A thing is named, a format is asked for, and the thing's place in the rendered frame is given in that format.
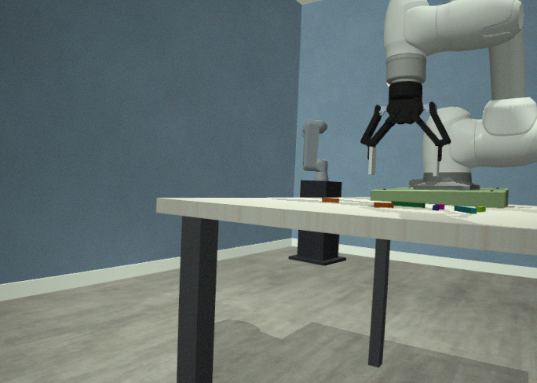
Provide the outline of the turquoise rod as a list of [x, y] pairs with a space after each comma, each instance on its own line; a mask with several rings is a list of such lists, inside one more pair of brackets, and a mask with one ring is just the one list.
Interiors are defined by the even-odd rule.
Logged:
[[477, 208], [465, 207], [465, 206], [454, 206], [455, 211], [464, 212], [464, 213], [475, 213], [477, 214]]

